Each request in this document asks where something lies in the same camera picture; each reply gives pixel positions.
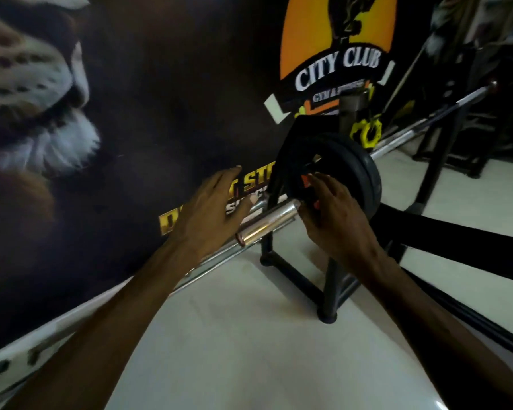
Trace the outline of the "person's left hand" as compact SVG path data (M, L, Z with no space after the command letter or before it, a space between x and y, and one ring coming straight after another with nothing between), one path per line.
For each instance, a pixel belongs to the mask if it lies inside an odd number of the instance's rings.
M203 185L183 206L166 244L174 248L189 268L216 252L234 236L244 218L213 218L203 210Z

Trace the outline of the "person's right hand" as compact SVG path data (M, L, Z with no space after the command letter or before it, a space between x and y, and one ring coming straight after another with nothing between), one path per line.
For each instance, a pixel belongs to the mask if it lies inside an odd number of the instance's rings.
M343 222L303 222L309 238L331 258L353 273L371 270L383 254L366 215L352 197Z

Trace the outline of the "orange black barbell collar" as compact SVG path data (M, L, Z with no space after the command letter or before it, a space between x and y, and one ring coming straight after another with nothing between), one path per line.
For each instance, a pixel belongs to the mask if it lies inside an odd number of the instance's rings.
M313 185L309 181L309 175L301 175L302 180L302 191L301 191L301 198L304 202L304 204L308 207L308 209L319 212L320 207L320 201L318 199L318 196L315 192L315 189L313 188Z

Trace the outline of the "person's left forearm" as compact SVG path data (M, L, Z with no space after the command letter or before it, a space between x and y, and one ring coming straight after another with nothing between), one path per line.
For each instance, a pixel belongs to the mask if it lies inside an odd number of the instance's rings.
M170 237L2 410L103 410L157 311L178 282L222 245Z

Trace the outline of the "person's right forearm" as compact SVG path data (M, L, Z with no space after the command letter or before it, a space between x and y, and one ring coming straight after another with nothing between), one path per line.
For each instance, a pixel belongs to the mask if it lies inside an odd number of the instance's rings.
M396 323L448 410L513 410L513 370L381 248L338 260Z

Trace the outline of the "black weight plate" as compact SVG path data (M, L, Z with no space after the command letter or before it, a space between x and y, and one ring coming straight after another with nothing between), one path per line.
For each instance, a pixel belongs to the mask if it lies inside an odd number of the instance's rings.
M331 168L331 155L324 133L296 138L278 159L280 188L289 198L303 202L301 175L310 173L327 174Z
M382 198L382 181L375 161L361 145L338 133L324 133L331 155L326 173L346 186L367 219L377 212Z

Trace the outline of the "steel barbell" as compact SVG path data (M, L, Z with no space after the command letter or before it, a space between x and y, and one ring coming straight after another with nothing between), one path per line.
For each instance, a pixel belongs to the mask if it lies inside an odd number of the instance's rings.
M422 119L417 123L413 123L403 130L395 132L390 137L381 140L377 146L371 151L370 157L377 160L389 152L406 144L411 139L415 138L424 129L430 127L433 123L438 122L449 116L454 111L457 111L466 105L469 105L485 95L489 94L498 85L498 82L492 79L486 86L482 86L475 91L460 98L455 104L441 111L431 114L430 117ZM269 233L272 233L278 227L292 219L297 213L297 204L293 199L288 199L284 205L279 208L273 208L261 213L260 217L252 224L243 227L235 236L240 247L247 247L260 239L264 238Z

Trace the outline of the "yellow barbell collar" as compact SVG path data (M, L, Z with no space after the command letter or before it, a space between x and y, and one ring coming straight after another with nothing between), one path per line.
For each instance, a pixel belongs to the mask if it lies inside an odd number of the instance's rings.
M374 149L382 139L382 122L379 117L362 119L353 123L349 137L366 150Z

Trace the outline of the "thin chrome bar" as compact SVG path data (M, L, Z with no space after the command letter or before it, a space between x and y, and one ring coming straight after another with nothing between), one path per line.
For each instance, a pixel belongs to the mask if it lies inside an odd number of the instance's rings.
M254 219L260 214L262 214L266 205L267 198L263 194L252 206L248 216L246 216L242 221L239 230L244 230L251 224L251 222L254 222ZM228 256L238 252L240 248L242 248L242 245L239 243L237 235L235 234L220 249L218 249L211 255L206 256L197 267L191 269L185 275L185 277L176 285L170 296L173 296L175 293L186 288L188 285L196 281L199 277L203 276L208 271L210 271L213 267L219 265L220 262L225 261Z

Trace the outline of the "black bench pad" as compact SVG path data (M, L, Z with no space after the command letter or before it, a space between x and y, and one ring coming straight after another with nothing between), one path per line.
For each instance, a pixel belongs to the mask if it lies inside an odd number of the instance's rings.
M370 225L393 241L513 281L513 237L457 225L382 204Z

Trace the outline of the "black gym machine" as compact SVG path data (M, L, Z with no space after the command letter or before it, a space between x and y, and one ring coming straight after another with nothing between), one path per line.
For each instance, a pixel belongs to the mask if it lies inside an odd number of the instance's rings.
M513 162L513 0L441 0L431 23L428 56L443 66L468 58L460 87L492 87L466 105L462 122L454 111L435 123L412 159L431 161L442 134L455 128L444 165L477 179L491 159Z

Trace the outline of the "black bench rack frame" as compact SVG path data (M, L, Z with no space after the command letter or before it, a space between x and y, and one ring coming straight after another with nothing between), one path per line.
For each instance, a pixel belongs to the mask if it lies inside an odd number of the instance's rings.
M297 117L276 159L276 166L268 183L267 205L264 211L284 205L279 202L280 196L284 193L286 194L286 192L283 188L280 188L278 159L286 153L286 148L298 137L314 136L319 133L338 133L343 137L350 138L349 134L353 123L362 120L362 113L368 110L369 98L369 89L352 90L340 97L340 106L336 115L301 114ZM337 319L337 310L359 287L360 283L358 280L351 274L345 274L338 263L330 259L324 289L320 290L274 251L272 233L269 233L259 241L261 243L261 263L264 266L273 266L278 269L304 295L314 302L317 306L317 315L321 322L325 324L334 323Z

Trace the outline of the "dark tiger print wall banner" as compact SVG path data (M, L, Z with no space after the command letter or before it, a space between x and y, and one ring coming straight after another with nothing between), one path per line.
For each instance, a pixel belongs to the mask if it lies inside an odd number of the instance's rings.
M0 350L131 276L213 172L266 188L298 110L387 103L441 0L0 0Z

